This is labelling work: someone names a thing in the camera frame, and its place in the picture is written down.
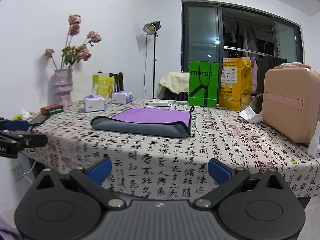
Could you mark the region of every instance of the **yellow paper bag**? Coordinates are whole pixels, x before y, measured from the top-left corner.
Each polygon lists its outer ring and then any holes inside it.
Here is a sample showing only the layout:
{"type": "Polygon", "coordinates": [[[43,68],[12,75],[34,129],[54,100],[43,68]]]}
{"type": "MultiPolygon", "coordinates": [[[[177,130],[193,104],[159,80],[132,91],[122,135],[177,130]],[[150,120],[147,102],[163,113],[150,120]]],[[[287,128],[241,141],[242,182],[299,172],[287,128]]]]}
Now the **yellow paper bag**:
{"type": "Polygon", "coordinates": [[[219,106],[241,110],[241,95],[251,96],[251,61],[223,58],[219,106]]]}
{"type": "Polygon", "coordinates": [[[110,77],[109,73],[95,73],[92,77],[92,89],[98,85],[97,94],[104,98],[111,98],[115,86],[115,78],[110,77]]]}

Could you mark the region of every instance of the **wall outlet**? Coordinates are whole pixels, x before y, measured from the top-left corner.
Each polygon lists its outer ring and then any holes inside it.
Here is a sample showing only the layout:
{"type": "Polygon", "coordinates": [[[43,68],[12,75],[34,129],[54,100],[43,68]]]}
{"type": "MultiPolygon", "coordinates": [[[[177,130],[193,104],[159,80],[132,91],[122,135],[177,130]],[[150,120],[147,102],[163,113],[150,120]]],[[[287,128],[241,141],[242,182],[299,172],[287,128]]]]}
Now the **wall outlet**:
{"type": "Polygon", "coordinates": [[[22,176],[23,169],[20,163],[14,166],[13,168],[11,168],[10,171],[15,181],[18,181],[23,178],[22,176]]]}

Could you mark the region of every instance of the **pink suitcase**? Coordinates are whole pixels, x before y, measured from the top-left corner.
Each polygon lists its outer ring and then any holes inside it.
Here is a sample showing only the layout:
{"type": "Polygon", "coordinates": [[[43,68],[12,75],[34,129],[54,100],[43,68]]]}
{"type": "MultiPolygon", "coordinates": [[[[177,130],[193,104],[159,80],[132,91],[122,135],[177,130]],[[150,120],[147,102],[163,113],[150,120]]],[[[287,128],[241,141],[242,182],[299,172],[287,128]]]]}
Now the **pink suitcase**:
{"type": "Polygon", "coordinates": [[[320,74],[308,68],[265,75],[262,119],[294,143],[309,144],[320,121],[320,74]]]}

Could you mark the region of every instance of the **studio light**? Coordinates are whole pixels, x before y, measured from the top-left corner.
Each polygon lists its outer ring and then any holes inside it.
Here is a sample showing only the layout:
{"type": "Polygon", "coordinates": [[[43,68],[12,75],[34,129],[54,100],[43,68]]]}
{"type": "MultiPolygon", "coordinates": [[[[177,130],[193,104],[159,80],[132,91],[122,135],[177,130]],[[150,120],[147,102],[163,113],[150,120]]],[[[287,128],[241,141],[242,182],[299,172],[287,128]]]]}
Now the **studio light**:
{"type": "Polygon", "coordinates": [[[155,73],[156,73],[156,61],[157,61],[156,60],[156,37],[158,37],[157,31],[160,28],[161,28],[160,21],[147,23],[143,27],[143,31],[145,32],[146,35],[154,35],[155,36],[155,45],[153,47],[153,89],[152,89],[152,99],[156,99],[155,98],[155,73]]]}

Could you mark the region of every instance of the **black phone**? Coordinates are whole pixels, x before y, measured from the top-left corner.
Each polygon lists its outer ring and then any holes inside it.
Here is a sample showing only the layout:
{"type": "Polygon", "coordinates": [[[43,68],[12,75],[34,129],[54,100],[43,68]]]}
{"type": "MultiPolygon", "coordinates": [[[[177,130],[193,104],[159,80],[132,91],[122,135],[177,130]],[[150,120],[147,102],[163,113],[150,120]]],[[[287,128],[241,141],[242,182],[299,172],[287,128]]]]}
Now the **black phone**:
{"type": "Polygon", "coordinates": [[[45,120],[47,120],[49,118],[49,116],[43,115],[43,114],[39,114],[38,116],[36,116],[34,119],[32,119],[29,122],[29,125],[31,127],[33,126],[38,126],[44,123],[45,120]]]}

